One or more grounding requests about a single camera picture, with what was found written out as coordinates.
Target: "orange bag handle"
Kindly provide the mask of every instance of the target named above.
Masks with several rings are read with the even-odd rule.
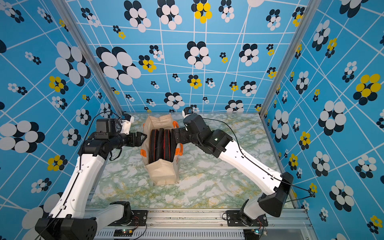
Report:
[[[173,128],[179,127],[179,124],[176,121],[173,121]]]

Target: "marble tabletop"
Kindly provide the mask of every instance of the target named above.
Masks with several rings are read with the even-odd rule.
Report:
[[[142,131],[147,116],[132,114],[131,132]],[[278,170],[277,161],[258,114],[201,114],[204,118],[226,122],[240,145],[268,167]],[[180,125],[181,113],[172,113]],[[212,130],[222,129],[233,137],[223,123],[205,120]],[[121,157],[109,161],[88,207],[104,208],[114,201],[129,201],[132,208],[241,208],[247,199],[259,197],[261,190],[232,165],[208,155],[195,145],[184,145],[179,157],[178,184],[154,186],[140,156],[141,147],[123,147]]]

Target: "black cable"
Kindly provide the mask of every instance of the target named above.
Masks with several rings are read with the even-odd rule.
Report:
[[[270,177],[276,179],[277,181],[283,182],[282,180],[279,180],[279,179],[275,178],[272,174],[270,174],[269,172],[267,172],[266,170],[264,170],[262,167],[260,167],[260,166],[257,165],[256,163],[254,163],[252,160],[250,160],[249,158],[247,158],[247,156],[241,151],[241,148],[240,148],[240,145],[239,145],[239,142],[238,142],[238,140],[237,140],[237,137],[236,137],[235,132],[232,130],[232,128],[231,128],[227,123],[225,123],[225,122],[223,122],[223,121],[220,121],[220,120],[217,120],[217,119],[211,119],[211,118],[203,118],[203,119],[213,120],[213,121],[218,121],[218,122],[222,122],[222,123],[224,123],[225,125],[227,125],[227,126],[229,127],[229,129],[232,131],[233,135],[235,136],[235,139],[236,139],[237,145],[238,145],[238,147],[239,147],[240,153],[243,155],[243,157],[245,157],[246,159],[248,159],[248,161],[250,161],[250,162],[253,163],[255,166],[257,166],[258,168],[260,168],[261,170],[263,170],[263,171],[264,171],[266,174],[268,174]],[[305,190],[305,191],[307,191],[307,192],[312,192],[310,189],[304,189],[304,188],[302,188],[302,187],[299,187],[299,186],[290,184],[290,183],[288,183],[288,182],[284,182],[284,183],[285,183],[285,184],[288,184],[288,185],[290,185],[290,186],[292,186],[292,187],[297,187],[297,188],[299,188],[299,189]]]
[[[135,239],[132,239],[132,240],[136,240],[136,239],[138,239],[138,238],[140,238],[140,237],[142,237],[143,235],[144,235],[144,233],[147,231],[147,222],[144,222],[145,223],[145,230],[144,230],[144,232],[140,235],[140,236],[138,236],[137,238],[135,238]]]

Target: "white circle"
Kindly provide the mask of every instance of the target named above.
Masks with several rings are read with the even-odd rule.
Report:
[[[329,165],[329,163],[325,162],[323,164],[323,168],[324,168],[325,171],[329,171],[331,169],[331,166]]]
[[[338,189],[343,190],[344,189],[344,183],[340,180],[336,181],[336,186]]]
[[[329,162],[329,156],[327,154],[323,155],[324,162]]]
[[[144,18],[143,19],[143,24],[144,24],[145,27],[148,28],[148,27],[151,26],[152,23],[151,23],[151,21],[148,18]]]
[[[367,165],[363,165],[361,167],[364,171],[368,172],[369,171],[369,167]]]
[[[318,157],[318,158],[322,158],[323,157],[323,154],[322,154],[322,152],[320,152],[320,151],[317,151],[316,152],[316,157]]]
[[[44,211],[50,213],[60,200],[59,194],[50,195],[44,202]]]
[[[56,58],[55,65],[62,74],[67,74],[70,71],[69,63],[64,58]]]
[[[67,44],[60,41],[57,43],[56,49],[62,58],[69,59],[71,57],[71,51]]]
[[[172,5],[171,7],[170,7],[170,12],[173,14],[173,15],[177,15],[178,13],[179,13],[179,8],[178,8],[178,6],[176,6],[176,5]]]
[[[130,23],[130,25],[131,25],[132,27],[134,27],[134,28],[137,27],[137,25],[139,24],[135,18],[131,18],[131,19],[129,20],[129,23]]]
[[[251,53],[252,53],[252,50],[249,48],[244,51],[245,56],[249,56],[249,55],[251,55]]]
[[[319,159],[318,157],[313,157],[313,162],[314,162],[315,164],[319,164],[320,159]]]
[[[288,117],[289,117],[289,114],[287,111],[284,111],[282,114],[281,114],[281,121],[283,123],[287,123],[288,122]]]
[[[336,126],[335,120],[333,120],[332,118],[329,118],[325,122],[325,127],[328,128],[329,130],[333,130],[335,126]]]
[[[205,64],[205,65],[208,65],[209,63],[211,63],[211,58],[209,56],[205,56],[203,57],[203,59],[201,59],[201,61]]]
[[[161,22],[162,22],[163,24],[168,24],[168,22],[169,22],[169,18],[168,18],[167,15],[162,15],[161,18],[160,18],[160,20],[161,20]]]
[[[369,161],[370,164],[375,164],[376,163],[376,159],[374,157],[368,158],[368,161]]]
[[[103,72],[105,73],[105,75],[109,78],[117,78],[119,76],[119,73],[117,72],[116,69],[114,69],[113,67],[111,66],[105,66],[103,68]]]
[[[129,10],[129,14],[131,15],[131,17],[133,18],[137,18],[139,16],[139,13],[137,12],[137,10],[135,8],[131,8]]]
[[[288,126],[288,124],[283,124],[282,126],[281,126],[281,131],[283,132],[283,135],[284,136],[287,136],[288,135],[288,133],[289,133],[289,126]]]
[[[43,209],[41,207],[35,207],[29,210],[23,217],[22,227],[23,229],[34,228],[39,218],[43,216]]]
[[[247,57],[247,56],[242,56],[242,57],[240,58],[240,61],[241,61],[242,63],[245,63],[247,60],[248,60],[248,57]]]
[[[317,170],[319,170],[320,172],[322,172],[324,170],[323,166],[319,163],[317,164]]]
[[[327,101],[324,105],[324,109],[327,111],[327,112],[330,112],[332,111],[334,108],[334,103],[332,101]]]
[[[279,123],[277,122],[276,119],[274,119],[274,120],[272,121],[272,129],[276,130],[277,127],[278,127],[278,125],[279,125]]]
[[[323,29],[326,29],[328,26],[329,26],[329,20],[327,19],[327,20],[323,23]]]
[[[79,84],[81,81],[81,77],[78,71],[75,69],[71,69],[69,72],[69,77],[72,83]]]
[[[161,8],[161,10],[164,13],[164,15],[170,14],[170,7],[167,4],[164,4],[163,7]]]
[[[336,201],[337,201],[338,203],[340,203],[341,205],[344,205],[344,204],[345,204],[344,197],[342,197],[341,195],[337,195],[337,196],[336,196]]]
[[[324,30],[323,32],[323,36],[326,38],[329,36],[329,33],[331,32],[331,29],[330,28],[327,28],[326,30]]]
[[[365,162],[364,162],[364,160],[362,160],[362,159],[359,159],[359,160],[358,160],[358,164],[360,164],[360,165],[362,165],[362,166],[363,166],[363,165],[365,164]]]
[[[347,117],[344,114],[337,114],[335,117],[335,122],[337,125],[342,126],[347,121]]]
[[[139,78],[141,76],[140,69],[135,66],[127,67],[127,73],[131,78]]]
[[[336,186],[332,186],[332,187],[331,187],[331,191],[332,191],[333,194],[335,194],[335,195],[339,195],[339,193],[340,193],[339,189],[338,189]]]
[[[71,54],[75,61],[80,62],[83,60],[83,55],[78,47],[72,47],[71,48]]]
[[[79,72],[80,75],[85,77],[88,75],[88,67],[82,62],[78,62],[77,63],[77,72]]]
[[[180,15],[176,15],[176,16],[173,18],[173,20],[175,21],[175,23],[176,23],[177,25],[181,24],[182,21],[183,21],[183,19],[181,18]]]
[[[25,134],[25,140],[27,142],[35,142],[38,139],[39,135],[35,131],[29,131]]]
[[[144,8],[139,8],[139,10],[137,11],[137,13],[139,14],[139,16],[141,18],[146,18],[147,17],[147,12],[144,10]]]
[[[140,24],[137,26],[137,29],[138,29],[141,33],[145,32],[145,30],[146,30],[144,24],[142,24],[142,23],[140,23]]]
[[[259,49],[253,49],[251,54],[252,56],[257,56],[259,54]]]
[[[375,164],[370,164],[370,165],[369,165],[369,169],[370,169],[371,171],[376,171],[376,170],[377,170],[377,167],[376,167]]]
[[[278,128],[276,129],[276,138],[277,139],[281,139],[281,136],[283,135],[283,131],[281,130],[281,128]]]
[[[208,50],[207,47],[201,47],[199,52],[200,52],[200,55],[201,55],[201,56],[207,56],[209,50]]]
[[[17,132],[15,125],[11,123],[6,123],[0,127],[0,133],[5,137],[10,137]]]
[[[197,56],[199,54],[199,49],[197,47],[193,46],[193,47],[191,47],[189,52],[191,53],[192,56]]]
[[[193,65],[193,64],[196,63],[196,58],[194,56],[189,56],[187,58],[187,61],[188,61],[189,64]]]
[[[355,205],[355,201],[353,200],[353,198],[348,195],[344,197],[344,200],[345,200],[345,203],[349,206]]]
[[[171,30],[175,30],[176,29],[176,23],[174,21],[169,21],[168,27]]]
[[[317,44],[321,44],[324,40],[324,36],[320,36],[319,39],[317,39]]]
[[[203,69],[204,64],[201,61],[198,61],[197,63],[195,63],[195,67],[197,69]]]

